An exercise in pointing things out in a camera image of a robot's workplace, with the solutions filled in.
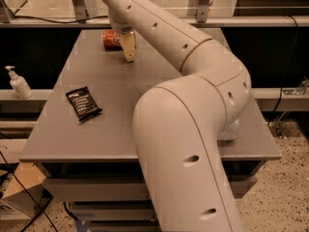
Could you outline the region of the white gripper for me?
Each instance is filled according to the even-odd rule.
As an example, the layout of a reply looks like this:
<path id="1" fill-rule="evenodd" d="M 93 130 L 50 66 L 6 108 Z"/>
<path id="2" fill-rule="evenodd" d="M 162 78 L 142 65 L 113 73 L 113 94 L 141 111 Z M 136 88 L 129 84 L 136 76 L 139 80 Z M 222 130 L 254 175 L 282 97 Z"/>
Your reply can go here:
<path id="1" fill-rule="evenodd" d="M 121 18 L 115 10 L 109 8 L 108 16 L 111 27 L 118 34 L 123 34 L 120 37 L 120 44 L 124 51 L 126 60 L 132 62 L 135 60 L 135 37 L 133 33 L 132 26 Z"/>

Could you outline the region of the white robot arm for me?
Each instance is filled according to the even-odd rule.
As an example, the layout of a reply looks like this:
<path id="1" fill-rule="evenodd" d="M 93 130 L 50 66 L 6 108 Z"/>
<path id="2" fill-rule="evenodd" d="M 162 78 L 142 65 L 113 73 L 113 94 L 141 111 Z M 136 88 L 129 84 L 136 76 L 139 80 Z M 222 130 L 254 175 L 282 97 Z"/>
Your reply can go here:
<path id="1" fill-rule="evenodd" d="M 102 0 L 180 77 L 147 91 L 132 131 L 162 232 L 244 232 L 217 146 L 251 96 L 242 62 L 221 43 L 149 0 Z"/>

